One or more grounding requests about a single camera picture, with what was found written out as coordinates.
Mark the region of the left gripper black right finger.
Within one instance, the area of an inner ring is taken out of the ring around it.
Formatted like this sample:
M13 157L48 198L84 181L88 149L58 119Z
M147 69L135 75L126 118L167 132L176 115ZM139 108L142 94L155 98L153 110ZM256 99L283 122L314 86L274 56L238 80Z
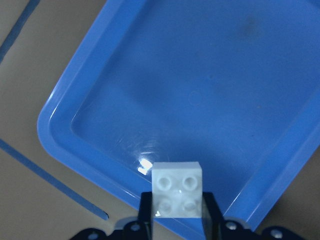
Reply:
M206 240L221 239L222 212L211 192L202 193L201 222Z

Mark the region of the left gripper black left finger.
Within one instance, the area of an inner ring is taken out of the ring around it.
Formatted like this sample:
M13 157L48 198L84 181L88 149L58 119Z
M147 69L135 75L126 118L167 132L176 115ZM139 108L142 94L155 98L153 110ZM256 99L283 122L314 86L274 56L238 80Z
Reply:
M137 221L140 225L138 240L153 239L153 195L151 191L142 192Z

